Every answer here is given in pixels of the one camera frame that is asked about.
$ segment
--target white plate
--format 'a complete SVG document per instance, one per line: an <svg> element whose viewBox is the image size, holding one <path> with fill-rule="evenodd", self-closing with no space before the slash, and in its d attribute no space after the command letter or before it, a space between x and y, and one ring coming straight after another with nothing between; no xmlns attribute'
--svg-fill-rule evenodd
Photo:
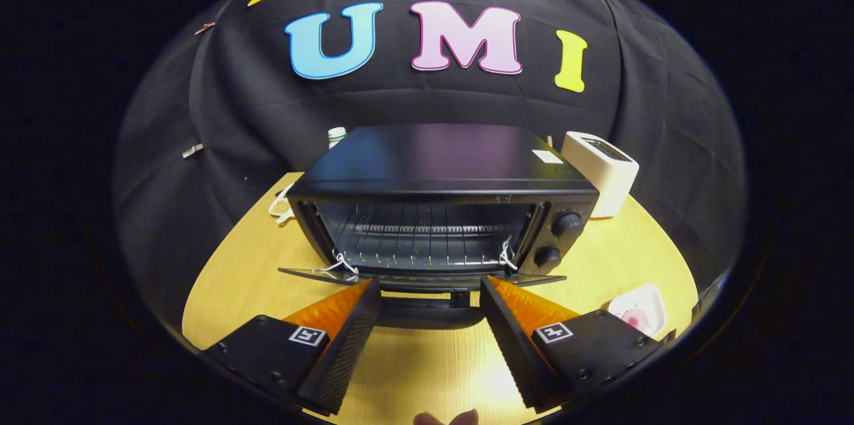
<svg viewBox="0 0 854 425"><path fill-rule="evenodd" d="M665 329L667 313L658 286L647 283L610 301L608 312L654 337Z"/></svg>

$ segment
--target black cloth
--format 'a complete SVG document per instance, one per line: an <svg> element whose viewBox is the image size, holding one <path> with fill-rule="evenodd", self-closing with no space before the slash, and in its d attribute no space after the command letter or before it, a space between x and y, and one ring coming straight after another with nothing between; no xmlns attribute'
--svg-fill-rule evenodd
<svg viewBox="0 0 854 425"><path fill-rule="evenodd" d="M250 0L214 3L179 33L128 109L113 180L119 242L158 318L180 330L183 304L216 246L288 171L310 167L326 131L363 125L472 122L609 139L640 163L632 194L674 239L699 289L735 256L744 219L744 157L723 92L671 27L637 0L437 0L467 23L500 6L516 24L519 75L415 70L428 0ZM312 81L293 72L284 27L312 13L323 52L350 48L343 8L378 1L376 48L362 67ZM216 26L194 35L204 23ZM585 90L557 87L557 30L588 43ZM446 56L452 57L445 45ZM195 144L204 150L184 159Z"/></svg>

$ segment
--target oven control knob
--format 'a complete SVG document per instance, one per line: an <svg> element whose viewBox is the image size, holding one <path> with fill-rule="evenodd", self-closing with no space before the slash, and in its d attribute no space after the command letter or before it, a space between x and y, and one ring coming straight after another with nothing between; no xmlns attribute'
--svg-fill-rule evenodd
<svg viewBox="0 0 854 425"><path fill-rule="evenodd" d="M582 230L582 218L577 213L564 213L552 224L552 233L561 242L574 242Z"/></svg>
<svg viewBox="0 0 854 425"><path fill-rule="evenodd" d="M560 251L553 246L543 246L536 251L536 255L534 255L534 263L537 264L538 267L546 267L548 269L553 269L558 266L561 261Z"/></svg>

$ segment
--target screw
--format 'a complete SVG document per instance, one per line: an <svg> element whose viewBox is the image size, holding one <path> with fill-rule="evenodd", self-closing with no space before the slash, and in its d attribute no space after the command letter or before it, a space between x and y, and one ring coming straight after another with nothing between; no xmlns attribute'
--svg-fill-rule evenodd
<svg viewBox="0 0 854 425"><path fill-rule="evenodd" d="M278 370L274 370L274 371L270 372L270 380L273 380L275 383L278 383L279 385L284 385L284 382L286 381L284 379L284 377L282 376L282 373Z"/></svg>

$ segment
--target white plastic bottle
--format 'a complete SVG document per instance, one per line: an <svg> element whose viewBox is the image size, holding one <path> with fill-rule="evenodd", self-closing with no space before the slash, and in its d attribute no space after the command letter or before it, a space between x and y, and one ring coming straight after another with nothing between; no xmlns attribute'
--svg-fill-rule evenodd
<svg viewBox="0 0 854 425"><path fill-rule="evenodd" d="M347 136L347 128L345 127L334 127L329 130L329 149L338 145L338 142L344 139L345 136Z"/></svg>

